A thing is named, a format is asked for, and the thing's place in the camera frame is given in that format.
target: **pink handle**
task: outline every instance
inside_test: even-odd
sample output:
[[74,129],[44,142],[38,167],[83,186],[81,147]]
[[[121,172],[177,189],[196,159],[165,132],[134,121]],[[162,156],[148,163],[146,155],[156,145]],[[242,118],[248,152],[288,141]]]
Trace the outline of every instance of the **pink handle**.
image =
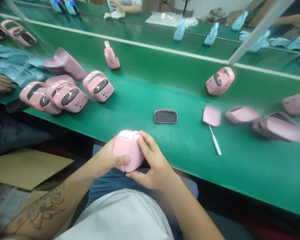
[[76,85],[74,85],[74,84],[71,83],[71,82],[67,82],[67,81],[65,81],[65,80],[60,80],[60,81],[56,82],[56,84],[53,85],[52,87],[49,86],[49,89],[46,91],[46,97],[47,97],[51,102],[53,102],[55,105],[57,105],[58,107],[64,109],[64,107],[63,107],[62,104],[61,104],[61,100],[60,100],[60,99],[54,99],[54,98],[52,97],[52,94],[54,93],[54,91],[56,91],[56,90],[59,88],[59,86],[62,85],[62,84],[64,84],[65,86],[68,85],[68,86],[70,86],[70,87],[79,89]]
[[221,68],[219,70],[218,73],[223,73],[225,70],[227,70],[227,72],[228,72],[228,76],[229,76],[230,82],[233,82],[233,80],[234,80],[234,73],[233,73],[233,71],[232,71],[231,68],[229,68],[229,67],[223,67],[223,68]]
[[31,82],[22,89],[22,91],[20,92],[19,98],[21,99],[21,101],[23,101],[25,104],[27,104],[31,107],[40,108],[37,104],[34,104],[33,102],[30,102],[29,99],[28,99],[28,94],[33,89],[33,87],[36,86],[36,85],[41,85],[45,88],[49,87],[48,84],[43,83],[43,82]]
[[13,20],[5,20],[5,21],[1,22],[1,23],[0,23],[1,28],[3,28],[3,30],[5,30],[5,31],[8,31],[7,28],[6,28],[6,25],[7,25],[8,23],[14,23],[14,24],[17,25],[18,27],[23,28],[19,23],[17,23],[16,21],[13,21]]

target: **dark screen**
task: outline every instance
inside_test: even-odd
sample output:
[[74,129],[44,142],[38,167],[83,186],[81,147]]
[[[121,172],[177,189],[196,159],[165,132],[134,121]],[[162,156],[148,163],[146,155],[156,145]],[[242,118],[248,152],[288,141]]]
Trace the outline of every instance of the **dark screen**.
[[176,123],[177,113],[172,111],[157,111],[154,114],[157,123]]

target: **metal frame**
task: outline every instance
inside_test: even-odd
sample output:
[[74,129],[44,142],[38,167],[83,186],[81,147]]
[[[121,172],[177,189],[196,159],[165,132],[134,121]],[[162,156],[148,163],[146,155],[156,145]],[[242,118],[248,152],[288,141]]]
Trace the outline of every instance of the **metal frame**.
[[228,64],[234,65],[248,50],[249,48],[265,33],[265,31],[284,13],[285,10],[295,0],[278,0],[276,5],[269,11],[263,18],[258,26],[252,31],[249,37],[241,44],[235,53],[229,58]]

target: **person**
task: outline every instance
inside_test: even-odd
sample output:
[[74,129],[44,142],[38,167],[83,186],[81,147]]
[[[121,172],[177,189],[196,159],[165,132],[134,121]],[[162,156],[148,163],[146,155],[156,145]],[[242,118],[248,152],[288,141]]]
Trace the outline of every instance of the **person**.
[[[90,188],[86,209],[57,240],[175,239],[167,219],[169,213],[165,215],[154,200],[156,196],[172,208],[185,239],[224,239],[154,139],[146,132],[139,134],[142,137],[138,144],[150,170],[124,173],[114,168],[130,162],[128,155],[113,155],[114,137],[63,183],[22,211],[1,238],[52,239]],[[103,179],[114,175],[112,171],[115,175],[121,172],[120,181]],[[121,189],[125,182],[130,189]],[[143,193],[142,188],[154,198]]]
[[109,2],[113,10],[120,8],[130,14],[142,12],[142,0],[109,0]]

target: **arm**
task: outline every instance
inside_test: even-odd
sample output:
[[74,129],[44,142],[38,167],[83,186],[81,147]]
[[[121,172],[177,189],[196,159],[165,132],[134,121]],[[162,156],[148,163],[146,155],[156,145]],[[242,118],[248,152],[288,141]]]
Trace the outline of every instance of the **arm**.
[[134,171],[126,176],[146,188],[161,190],[166,201],[171,204],[186,240],[224,240],[209,215],[173,171],[153,138],[142,131],[139,134],[143,139],[139,138],[138,144],[151,169],[147,174]]
[[115,138],[63,183],[22,211],[9,223],[2,237],[52,239],[95,178],[103,176],[113,167],[129,163],[129,156],[113,156]]
[[121,8],[122,10],[124,10],[126,13],[130,13],[130,14],[137,14],[137,13],[141,13],[142,12],[142,5],[141,4],[133,4],[131,6],[123,6],[119,0],[110,0],[109,1],[110,4],[113,7],[113,10],[116,10],[118,8]]

